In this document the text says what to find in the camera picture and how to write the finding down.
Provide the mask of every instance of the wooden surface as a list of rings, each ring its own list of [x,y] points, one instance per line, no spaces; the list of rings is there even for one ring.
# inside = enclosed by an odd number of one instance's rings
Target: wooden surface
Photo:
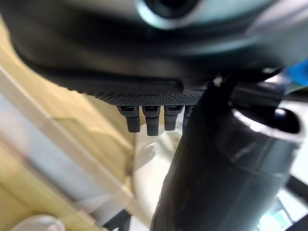
[[[76,211],[57,189],[40,178],[0,142],[0,231],[8,231],[36,214],[59,218],[67,231],[100,231],[93,219]]]
[[[3,24],[0,31],[1,66],[50,118],[59,121],[61,126],[124,183],[127,175],[126,163],[131,161],[133,154],[132,143],[84,95],[45,80],[21,63],[10,45]]]
[[[59,87],[30,70],[16,56],[2,21],[0,41],[0,92],[104,189],[116,195],[131,214],[149,225],[150,218],[127,187],[134,138],[123,130],[125,119],[115,108],[110,111],[109,105]]]

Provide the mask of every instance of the circular lens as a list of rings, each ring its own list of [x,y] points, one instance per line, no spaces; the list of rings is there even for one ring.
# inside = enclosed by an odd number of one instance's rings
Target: circular lens
[[[197,2],[198,0],[145,0],[153,13],[167,19],[184,17]]]

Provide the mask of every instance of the blue object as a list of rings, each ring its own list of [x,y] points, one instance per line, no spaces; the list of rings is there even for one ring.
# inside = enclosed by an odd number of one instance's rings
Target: blue object
[[[294,82],[304,86],[308,85],[308,60],[289,67],[285,72]]]

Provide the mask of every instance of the black cylindrical pole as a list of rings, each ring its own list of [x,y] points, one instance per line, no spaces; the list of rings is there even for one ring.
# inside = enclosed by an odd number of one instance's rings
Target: black cylindrical pole
[[[164,181],[151,231],[249,231],[285,183],[303,138],[285,109],[239,109],[211,85]]]

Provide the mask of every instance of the perforated grille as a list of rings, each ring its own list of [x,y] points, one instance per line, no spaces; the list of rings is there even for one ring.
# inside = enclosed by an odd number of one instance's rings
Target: perforated grille
[[[168,95],[103,93],[103,92],[100,93],[86,92],[86,93],[113,105],[151,106],[151,105],[196,105],[203,91],[194,90],[194,91],[187,91],[182,94],[168,94]]]

